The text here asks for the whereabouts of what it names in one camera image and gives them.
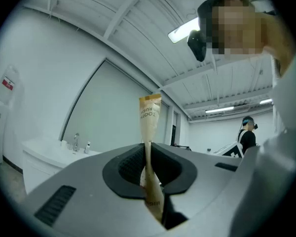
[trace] faucet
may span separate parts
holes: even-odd
[[[74,136],[74,140],[76,140],[76,142],[74,143],[74,151],[76,151],[76,152],[78,149],[78,138],[79,138],[79,133],[76,133]]]

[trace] floor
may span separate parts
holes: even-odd
[[[0,164],[0,183],[11,200],[20,203],[26,197],[23,175],[5,161]]]

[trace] person in black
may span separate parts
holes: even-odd
[[[256,136],[252,131],[254,129],[257,129],[257,127],[258,126],[255,124],[252,117],[247,116],[242,119],[242,129],[239,131],[237,140],[242,145],[243,154],[245,154],[248,148],[256,146]],[[239,141],[241,133],[243,131],[246,132],[243,133],[241,140]]]

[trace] white cabinet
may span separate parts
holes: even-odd
[[[23,151],[23,178],[27,194],[60,170]]]

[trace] vent grille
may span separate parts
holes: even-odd
[[[55,223],[66,204],[73,196],[76,188],[63,185],[54,195],[35,213],[35,217],[50,227]]]

